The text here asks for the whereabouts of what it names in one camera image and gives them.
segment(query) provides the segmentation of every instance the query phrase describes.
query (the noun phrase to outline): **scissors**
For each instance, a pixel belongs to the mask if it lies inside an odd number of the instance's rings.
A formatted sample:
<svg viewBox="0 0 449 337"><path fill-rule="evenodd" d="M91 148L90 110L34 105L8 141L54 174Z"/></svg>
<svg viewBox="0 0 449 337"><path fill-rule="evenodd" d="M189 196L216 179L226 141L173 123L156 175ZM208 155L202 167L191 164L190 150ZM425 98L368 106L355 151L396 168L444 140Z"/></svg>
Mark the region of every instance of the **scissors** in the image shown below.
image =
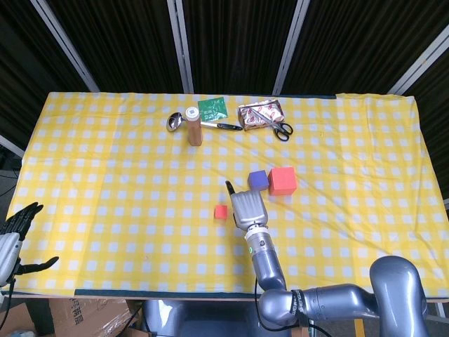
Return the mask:
<svg viewBox="0 0 449 337"><path fill-rule="evenodd" d="M293 128L290 124L284 123L282 121L272 121L255 109L251 109L251 112L255 113L258 117L267 122L268 125L273 128L274 134L279 140L286 142L288 139L290 139L290 135L293 133Z"/></svg>

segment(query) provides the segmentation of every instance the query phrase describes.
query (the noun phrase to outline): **pepper shaker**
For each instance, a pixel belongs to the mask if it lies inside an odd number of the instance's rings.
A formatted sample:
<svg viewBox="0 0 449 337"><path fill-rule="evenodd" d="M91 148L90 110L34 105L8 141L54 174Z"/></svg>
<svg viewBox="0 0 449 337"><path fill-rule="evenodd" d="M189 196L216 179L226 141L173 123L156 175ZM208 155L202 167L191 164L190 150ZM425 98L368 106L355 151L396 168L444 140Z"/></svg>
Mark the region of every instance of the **pepper shaker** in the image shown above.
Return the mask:
<svg viewBox="0 0 449 337"><path fill-rule="evenodd" d="M187 130L189 143L192 146L200 146L203 142L203 134L201 132L201 118L199 110L196 107L188 107L185 110L185 119L187 120Z"/></svg>

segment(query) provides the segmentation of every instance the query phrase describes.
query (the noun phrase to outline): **scissor handle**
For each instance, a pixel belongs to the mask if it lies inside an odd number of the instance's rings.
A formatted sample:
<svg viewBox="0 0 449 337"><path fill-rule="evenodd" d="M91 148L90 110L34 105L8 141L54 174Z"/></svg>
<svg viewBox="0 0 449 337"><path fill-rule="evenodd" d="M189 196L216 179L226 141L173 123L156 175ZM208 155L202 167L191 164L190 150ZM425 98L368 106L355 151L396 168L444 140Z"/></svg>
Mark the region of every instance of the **scissor handle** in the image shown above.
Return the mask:
<svg viewBox="0 0 449 337"><path fill-rule="evenodd" d="M284 123L282 121L280 121L278 123L279 127L285 131L285 133L287 133L288 135L291 135L293 133L293 128L290 124Z"/></svg>
<svg viewBox="0 0 449 337"><path fill-rule="evenodd" d="M290 136L288 135L287 131L284 131L283 128L275 128L274 134L279 140L282 140L283 142L286 142L290 139Z"/></svg>

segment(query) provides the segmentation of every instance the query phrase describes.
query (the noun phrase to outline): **black handle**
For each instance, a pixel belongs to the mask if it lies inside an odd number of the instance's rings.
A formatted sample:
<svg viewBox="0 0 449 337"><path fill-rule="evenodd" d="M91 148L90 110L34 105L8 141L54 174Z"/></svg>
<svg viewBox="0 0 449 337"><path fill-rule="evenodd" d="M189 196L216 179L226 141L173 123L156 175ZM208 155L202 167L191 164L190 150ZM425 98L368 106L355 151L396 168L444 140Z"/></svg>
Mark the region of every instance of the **black handle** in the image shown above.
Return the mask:
<svg viewBox="0 0 449 337"><path fill-rule="evenodd" d="M293 133L293 128L290 124L287 123L279 123L279 126L288 134L291 135Z"/></svg>
<svg viewBox="0 0 449 337"><path fill-rule="evenodd" d="M234 131L243 130L243 128L241 126L232 125L232 124L225 124L225 123L218 123L217 127L218 128L223 128L225 130L234 130Z"/></svg>
<svg viewBox="0 0 449 337"><path fill-rule="evenodd" d="M278 128L274 129L274 134L276 135L276 137L279 140L282 140L283 142L286 142L287 140L290 139L290 136L288 135L288 133L286 133L285 131L281 131Z"/></svg>

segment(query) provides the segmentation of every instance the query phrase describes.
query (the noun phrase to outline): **green packet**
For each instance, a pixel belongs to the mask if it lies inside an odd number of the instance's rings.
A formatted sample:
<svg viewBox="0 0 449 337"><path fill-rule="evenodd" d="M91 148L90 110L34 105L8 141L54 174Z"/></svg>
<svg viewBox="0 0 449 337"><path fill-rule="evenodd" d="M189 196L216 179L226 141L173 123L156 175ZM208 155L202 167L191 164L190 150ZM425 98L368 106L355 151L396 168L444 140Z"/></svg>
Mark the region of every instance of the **green packet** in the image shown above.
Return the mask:
<svg viewBox="0 0 449 337"><path fill-rule="evenodd" d="M202 121L216 121L227 118L225 99L223 97L198 101L198 109Z"/></svg>

